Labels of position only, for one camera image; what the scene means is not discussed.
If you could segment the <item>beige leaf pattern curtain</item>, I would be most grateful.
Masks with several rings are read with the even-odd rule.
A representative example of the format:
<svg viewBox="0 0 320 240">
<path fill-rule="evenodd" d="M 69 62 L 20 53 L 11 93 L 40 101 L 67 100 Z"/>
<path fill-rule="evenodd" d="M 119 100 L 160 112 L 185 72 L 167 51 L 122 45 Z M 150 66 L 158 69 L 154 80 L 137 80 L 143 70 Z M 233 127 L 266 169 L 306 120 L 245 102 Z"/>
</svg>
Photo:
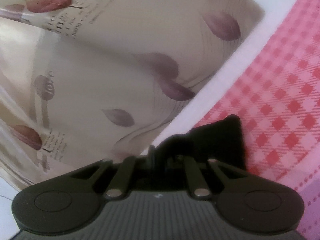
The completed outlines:
<svg viewBox="0 0 320 240">
<path fill-rule="evenodd" d="M 1 176 L 141 154 L 261 21 L 254 0 L 1 0 Z"/>
</svg>

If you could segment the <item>black printed small shirt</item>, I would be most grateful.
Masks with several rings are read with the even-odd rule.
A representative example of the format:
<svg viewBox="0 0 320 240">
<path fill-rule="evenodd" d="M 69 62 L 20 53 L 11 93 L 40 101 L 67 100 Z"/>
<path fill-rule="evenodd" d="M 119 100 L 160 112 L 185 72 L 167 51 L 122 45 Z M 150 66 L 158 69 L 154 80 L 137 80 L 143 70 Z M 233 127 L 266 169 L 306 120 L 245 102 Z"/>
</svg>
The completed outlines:
<svg viewBox="0 0 320 240">
<path fill-rule="evenodd" d="M 152 150 L 151 168 L 138 161 L 133 171 L 131 188 L 138 191 L 188 191 L 183 159 L 193 158 L 204 174 L 208 159 L 216 159 L 246 170 L 246 153 L 240 118 L 229 115 L 223 120 L 176 134 Z"/>
</svg>

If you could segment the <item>pink checked bed sheet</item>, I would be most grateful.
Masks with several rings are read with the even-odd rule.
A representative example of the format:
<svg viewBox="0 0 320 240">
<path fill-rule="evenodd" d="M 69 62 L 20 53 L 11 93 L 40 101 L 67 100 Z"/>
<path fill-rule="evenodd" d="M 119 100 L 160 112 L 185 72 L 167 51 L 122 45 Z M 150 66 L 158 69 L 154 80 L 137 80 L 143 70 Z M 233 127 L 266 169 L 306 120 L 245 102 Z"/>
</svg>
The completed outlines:
<svg viewBox="0 0 320 240">
<path fill-rule="evenodd" d="M 256 1 L 263 20 L 154 143 L 237 115 L 248 170 L 296 190 L 319 239 L 319 0 Z"/>
</svg>

